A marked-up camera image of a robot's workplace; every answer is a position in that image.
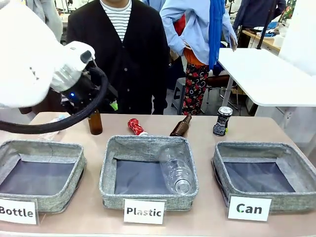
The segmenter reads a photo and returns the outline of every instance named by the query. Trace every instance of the gray stool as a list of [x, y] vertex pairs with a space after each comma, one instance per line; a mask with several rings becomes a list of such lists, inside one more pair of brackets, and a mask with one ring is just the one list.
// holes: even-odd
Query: gray stool
[[176, 87], [174, 88], [174, 94], [172, 99], [172, 107], [175, 107], [178, 111], [177, 115], [182, 114], [182, 107], [184, 101], [184, 95], [186, 93], [186, 78], [177, 79]]

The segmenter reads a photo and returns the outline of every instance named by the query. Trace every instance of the black can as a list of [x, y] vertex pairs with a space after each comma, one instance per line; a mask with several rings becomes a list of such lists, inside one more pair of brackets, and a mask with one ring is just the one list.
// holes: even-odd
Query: black can
[[227, 106], [222, 106], [217, 112], [217, 122], [213, 127], [213, 133], [216, 136], [225, 136], [228, 130], [228, 120], [232, 116], [233, 110]]

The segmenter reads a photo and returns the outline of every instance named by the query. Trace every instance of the crushed red can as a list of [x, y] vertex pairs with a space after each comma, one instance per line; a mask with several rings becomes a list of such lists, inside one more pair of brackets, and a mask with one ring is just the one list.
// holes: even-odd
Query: crushed red can
[[135, 118], [132, 118], [130, 121], [128, 121], [127, 126], [132, 129], [137, 136], [143, 136], [148, 135], [147, 132], [142, 128], [141, 125], [139, 125], [139, 121]]

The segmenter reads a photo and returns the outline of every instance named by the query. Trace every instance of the storage bin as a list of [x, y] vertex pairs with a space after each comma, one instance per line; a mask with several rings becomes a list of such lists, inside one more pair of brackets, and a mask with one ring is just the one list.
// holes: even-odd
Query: storage bin
[[219, 142], [213, 162], [226, 197], [271, 198], [271, 212], [316, 208], [316, 169], [290, 145]]
[[[176, 195], [168, 191], [158, 153], [172, 148], [194, 174], [192, 191]], [[166, 210], [189, 210], [198, 194], [198, 178], [192, 151], [183, 137], [114, 136], [108, 141], [99, 189], [106, 208], [124, 209], [125, 199], [165, 200]]]
[[59, 142], [12, 140], [0, 146], [0, 198], [36, 199], [39, 213], [69, 204], [86, 165], [83, 147]]

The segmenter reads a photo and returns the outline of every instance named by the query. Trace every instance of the floral pants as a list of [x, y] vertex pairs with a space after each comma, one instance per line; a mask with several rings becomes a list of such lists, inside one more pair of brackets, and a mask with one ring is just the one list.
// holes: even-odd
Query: floral pants
[[208, 72], [208, 65], [198, 66], [188, 63], [186, 71], [186, 93], [182, 108], [183, 115], [197, 115], [201, 112]]

